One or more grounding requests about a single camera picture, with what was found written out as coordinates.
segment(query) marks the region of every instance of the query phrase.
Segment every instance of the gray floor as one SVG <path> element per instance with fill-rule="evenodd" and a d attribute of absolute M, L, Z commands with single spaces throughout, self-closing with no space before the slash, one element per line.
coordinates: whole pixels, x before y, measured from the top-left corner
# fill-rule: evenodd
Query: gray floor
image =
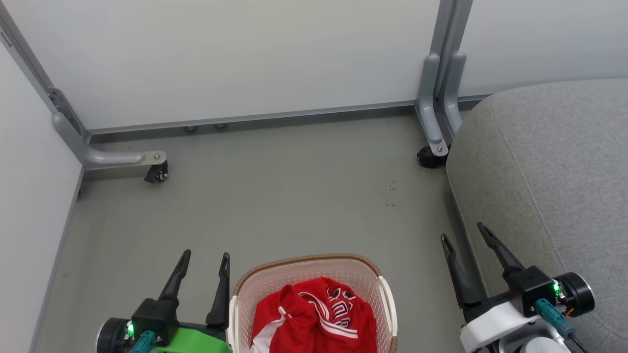
<path fill-rule="evenodd" d="M 466 244 L 445 169 L 416 162 L 425 140 L 411 114 L 341 114 L 156 136 L 128 134 L 97 145 L 163 149 L 170 177 L 151 185 L 142 181 L 143 168 L 84 182 L 38 352 L 92 352 L 101 323 L 128 318 L 144 298 L 157 297 L 188 248 L 181 321 L 204 321 L 224 251 L 232 286 L 268 261 L 348 252 L 373 260 L 388 280 L 399 352 L 462 352 L 463 318 L 439 235 L 451 235 L 459 249 Z"/>

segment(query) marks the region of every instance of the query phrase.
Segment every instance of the brown basket rim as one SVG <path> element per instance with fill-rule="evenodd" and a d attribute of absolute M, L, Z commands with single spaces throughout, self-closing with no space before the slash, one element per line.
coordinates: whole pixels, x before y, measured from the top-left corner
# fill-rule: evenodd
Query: brown basket rim
<path fill-rule="evenodd" d="M 375 266 L 375 264 L 371 260 L 357 254 L 318 254 L 318 255 L 298 256 L 296 258 L 289 258 L 289 259 L 284 259 L 284 260 L 273 261 L 266 264 L 261 264 L 259 266 L 252 268 L 250 271 L 245 273 L 244 276 L 242 276 L 242 278 L 240 278 L 237 285 L 235 286 L 234 295 L 237 296 L 240 294 L 240 290 L 242 289 L 244 282 L 246 282 L 252 275 L 258 272 L 264 271 L 266 269 L 284 266 L 287 264 L 306 263 L 309 261 L 318 261 L 318 260 L 335 260 L 335 259 L 339 259 L 339 260 L 348 259 L 348 260 L 359 261 L 365 264 L 366 266 L 370 267 L 370 269 L 373 270 L 373 272 L 375 273 L 377 277 L 382 275 L 381 271 L 379 271 L 379 268 L 377 268 L 377 266 Z"/>

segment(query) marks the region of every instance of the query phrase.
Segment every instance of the laundry basket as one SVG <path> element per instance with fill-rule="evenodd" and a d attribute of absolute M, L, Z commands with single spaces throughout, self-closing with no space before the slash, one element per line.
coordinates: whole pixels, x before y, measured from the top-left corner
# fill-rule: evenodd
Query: laundry basket
<path fill-rule="evenodd" d="M 381 272 L 367 258 L 354 254 L 303 256 L 260 265 L 235 286 L 229 303 L 227 340 L 234 353 L 249 353 L 257 303 L 285 285 L 327 277 L 350 286 L 371 305 L 377 322 L 377 353 L 397 351 L 397 311 Z"/>

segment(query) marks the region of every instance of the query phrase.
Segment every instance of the basket handle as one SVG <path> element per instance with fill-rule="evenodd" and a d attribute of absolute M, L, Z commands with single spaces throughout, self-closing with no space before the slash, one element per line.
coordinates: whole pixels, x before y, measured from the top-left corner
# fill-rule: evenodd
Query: basket handle
<path fill-rule="evenodd" d="M 237 310 L 237 295 L 231 297 L 231 301 L 229 302 L 229 327 L 227 327 L 227 343 L 231 346 L 231 349 L 234 352 L 239 352 L 239 337 L 238 333 L 236 333 L 236 327 L 238 323 L 236 320 L 236 310 Z"/>
<path fill-rule="evenodd" d="M 397 337 L 397 308 L 394 304 L 393 292 L 383 276 L 378 278 L 381 284 L 380 291 L 382 292 L 382 297 L 386 301 L 384 311 L 386 312 L 386 318 L 388 319 L 388 327 L 392 336 Z"/>

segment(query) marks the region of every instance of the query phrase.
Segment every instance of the green led light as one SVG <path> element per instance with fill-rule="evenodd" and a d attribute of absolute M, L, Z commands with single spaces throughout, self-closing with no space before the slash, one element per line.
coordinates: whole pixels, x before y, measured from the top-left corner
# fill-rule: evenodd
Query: green led light
<path fill-rule="evenodd" d="M 126 334 L 127 334 L 130 338 L 133 338 L 133 336 L 134 336 L 134 331 L 135 331 L 135 328 L 133 327 L 133 323 L 129 321 L 129 323 L 126 325 Z"/>
<path fill-rule="evenodd" d="M 554 292 L 556 293 L 556 295 L 560 295 L 560 293 L 563 292 L 563 290 L 560 288 L 558 283 L 555 283 L 555 282 L 554 282 Z"/>

